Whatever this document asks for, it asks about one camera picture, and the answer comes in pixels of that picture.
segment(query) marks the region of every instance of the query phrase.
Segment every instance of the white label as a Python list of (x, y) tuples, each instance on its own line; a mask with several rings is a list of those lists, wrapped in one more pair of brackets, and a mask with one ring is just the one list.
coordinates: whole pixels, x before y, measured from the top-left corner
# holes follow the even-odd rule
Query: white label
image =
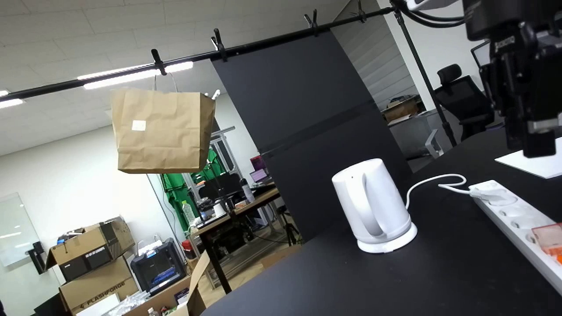
[(144, 130), (146, 130), (146, 121), (133, 120), (133, 127), (131, 127), (131, 130), (140, 130), (141, 132), (144, 132)]

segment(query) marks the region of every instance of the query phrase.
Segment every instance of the fluorescent light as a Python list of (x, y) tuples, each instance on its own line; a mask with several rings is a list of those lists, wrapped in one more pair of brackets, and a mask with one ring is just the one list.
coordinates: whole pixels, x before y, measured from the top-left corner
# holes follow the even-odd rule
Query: fluorescent light
[(217, 89), (217, 90), (215, 91), (215, 94), (212, 95), (212, 98), (211, 98), (211, 99), (214, 100), (214, 99), (216, 99), (219, 95), (220, 95), (220, 90)]
[(7, 234), (7, 235), (2, 235), (2, 236), (0, 236), (0, 238), (8, 238), (8, 237), (17, 236), (17, 235), (21, 235), (21, 232), (17, 232), (17, 233), (13, 233), (13, 234)]
[(21, 243), (19, 245), (16, 245), (15, 248), (22, 248), (22, 247), (29, 246), (29, 245), (31, 245), (31, 242)]
[[(118, 73), (119, 71), (129, 70), (129, 69), (133, 69), (133, 68), (137, 68), (137, 67), (141, 67), (141, 66), (143, 66), (143, 65), (114, 69), (114, 70), (108, 70), (108, 71), (102, 71), (100, 73), (95, 73), (95, 74), (83, 75), (83, 76), (79, 76), (78, 80), (84, 80), (84, 79), (94, 78), (94, 77), (97, 77), (97, 76)], [(170, 65), (170, 66), (166, 67), (165, 70), (166, 70), (167, 73), (174, 73), (176, 71), (182, 71), (182, 70), (187, 70), (187, 69), (191, 69), (191, 68), (193, 68), (193, 62), (187, 61), (187, 62), (182, 62), (180, 64)], [(84, 85), (84, 88), (87, 89), (87, 90), (96, 89), (96, 88), (101, 88), (101, 87), (107, 87), (109, 85), (121, 84), (121, 83), (131, 82), (131, 81), (135, 81), (135, 80), (146, 79), (146, 78), (154, 77), (156, 75), (160, 75), (160, 71), (157, 70), (157, 69), (145, 70), (145, 71), (141, 71), (140, 73), (124, 75), (124, 76), (119, 76), (119, 77), (115, 77), (115, 78), (111, 78), (111, 79), (105, 79), (105, 80), (100, 80), (100, 81), (96, 81), (96, 82), (92, 82), (92, 83), (87, 83), (87, 84)]]
[[(5, 96), (8, 93), (9, 93), (9, 91), (7, 91), (7, 90), (1, 90), (0, 91), (0, 97)], [(3, 101), (3, 102), (0, 102), (0, 109), (3, 109), (5, 107), (14, 106), (14, 105), (20, 105), (22, 103), (24, 103), (24, 100), (22, 100), (22, 99), (11, 99), (11, 100), (8, 100), (8, 101)]]

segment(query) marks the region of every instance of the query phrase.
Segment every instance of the wooden floor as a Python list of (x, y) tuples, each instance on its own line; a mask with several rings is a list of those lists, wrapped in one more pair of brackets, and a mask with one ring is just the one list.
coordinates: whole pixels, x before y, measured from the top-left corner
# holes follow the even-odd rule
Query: wooden floor
[[(286, 243), (280, 243), (279, 246), (273, 247), (272, 250), (254, 259), (253, 262), (248, 263), (248, 266), (245, 269), (228, 280), (228, 283), (230, 283), (230, 287), (232, 288), (232, 290), (234, 291), (236, 288), (248, 282), (264, 270), (264, 267), (260, 263), (261, 258), (286, 247), (288, 247)], [(211, 304), (218, 301), (225, 295), (222, 286), (219, 286), (213, 290), (211, 288), (211, 284), (205, 277), (201, 278), (201, 281), (199, 281), (199, 292), (201, 293), (201, 297), (203, 298), (203, 301), (205, 302), (205, 305), (207, 307), (211, 306)]]

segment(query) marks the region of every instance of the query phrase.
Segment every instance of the black office chair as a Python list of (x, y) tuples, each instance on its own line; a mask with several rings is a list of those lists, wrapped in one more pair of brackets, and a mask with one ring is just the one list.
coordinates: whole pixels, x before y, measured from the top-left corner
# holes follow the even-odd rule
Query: black office chair
[(463, 72), (457, 64), (437, 72), (441, 87), (435, 90), (439, 103), (456, 116), (463, 126), (461, 141), (484, 132), (494, 121), (494, 111), (488, 98), (478, 89), (470, 76), (459, 78)]

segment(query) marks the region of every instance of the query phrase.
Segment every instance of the table leg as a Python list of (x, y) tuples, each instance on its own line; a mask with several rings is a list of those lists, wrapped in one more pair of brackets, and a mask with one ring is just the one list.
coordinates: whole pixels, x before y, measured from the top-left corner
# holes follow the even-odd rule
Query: table leg
[(200, 238), (201, 238), (201, 242), (203, 243), (203, 246), (205, 247), (205, 250), (207, 250), (207, 253), (209, 255), (209, 261), (211, 262), (212, 267), (215, 269), (216, 276), (219, 277), (219, 281), (220, 284), (223, 286), (224, 292), (226, 294), (232, 292), (232, 289), (230, 288), (230, 284), (228, 283), (226, 275), (224, 275), (223, 268), (220, 266), (220, 262), (216, 256), (216, 253), (213, 251), (212, 242), (209, 239), (209, 236), (207, 234), (202, 234), (200, 235)]

